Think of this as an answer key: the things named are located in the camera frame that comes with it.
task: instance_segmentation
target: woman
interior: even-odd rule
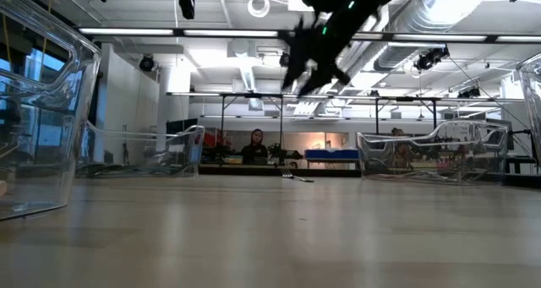
[[[269,153],[267,148],[261,144],[263,141],[263,131],[260,129],[255,129],[250,136],[250,145],[247,145],[243,148],[243,163],[244,164],[254,164],[256,158],[267,158]]]

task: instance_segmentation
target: ceiling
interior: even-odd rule
[[[66,18],[80,26],[103,27],[181,27],[212,29],[291,29],[300,16],[312,19],[312,13],[288,10],[289,0],[271,0],[270,11],[264,18],[255,18],[248,8],[249,0],[196,0],[195,19],[182,17],[176,0],[52,0],[52,7]],[[406,0],[394,0],[389,7],[392,17]],[[453,26],[450,32],[460,33],[513,33],[537,34],[541,32],[541,0],[485,0],[471,14]],[[116,50],[123,53],[119,39],[109,40]],[[184,52],[194,62],[197,72],[192,75],[196,86],[231,84],[240,79],[238,68],[227,66],[228,39],[188,39],[188,38],[123,38],[125,46],[182,45]],[[283,43],[273,40],[258,40],[256,46],[274,48],[265,53],[266,59],[254,67],[256,79],[274,79],[279,84],[285,73],[276,65],[277,56],[285,49]],[[424,95],[443,95],[452,86],[463,84],[469,78],[478,79],[481,86],[491,95],[499,94],[500,77],[511,72],[518,62],[541,52],[541,46],[504,46],[450,44],[450,53],[458,66],[445,61],[434,70],[416,79],[410,74],[411,61],[398,68],[398,73],[386,77],[386,87],[375,87],[381,95],[414,95],[419,86]],[[344,57],[361,57],[361,53],[343,52]]]

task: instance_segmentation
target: transparent plastic bin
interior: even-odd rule
[[[421,137],[357,133],[363,178],[444,184],[501,183],[505,174],[507,127],[456,120]]]
[[[60,46],[68,59],[57,73],[43,67],[37,80],[11,63],[0,68],[0,220],[6,220],[68,203],[101,52],[30,0],[0,0],[0,24],[4,42],[5,30],[20,25]],[[21,48],[16,40],[10,47]]]
[[[196,177],[205,128],[160,135],[106,131],[86,123],[78,177]]]
[[[516,70],[521,75],[524,102],[532,125],[533,143],[538,160],[541,160],[541,54],[518,64]]]

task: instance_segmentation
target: wooden floor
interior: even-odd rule
[[[0,287],[541,287],[541,193],[359,179],[78,181],[0,223]]]

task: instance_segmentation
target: metal pole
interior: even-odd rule
[[[380,110],[378,109],[379,100],[375,100],[375,134],[380,134]]]
[[[223,139],[224,139],[224,133],[223,133],[223,120],[224,120],[224,113],[226,112],[226,96],[221,97],[221,146],[223,145]]]
[[[432,114],[434,116],[434,129],[438,127],[438,122],[436,121],[436,100],[432,100]]]
[[[280,107],[280,153],[278,154],[278,163],[280,165],[282,165],[284,163],[284,160],[281,156],[281,150],[282,150],[282,146],[281,146],[281,142],[283,141],[282,139],[282,135],[284,133],[284,112],[283,112],[283,109],[284,109],[284,98],[282,97],[281,98],[281,107]]]

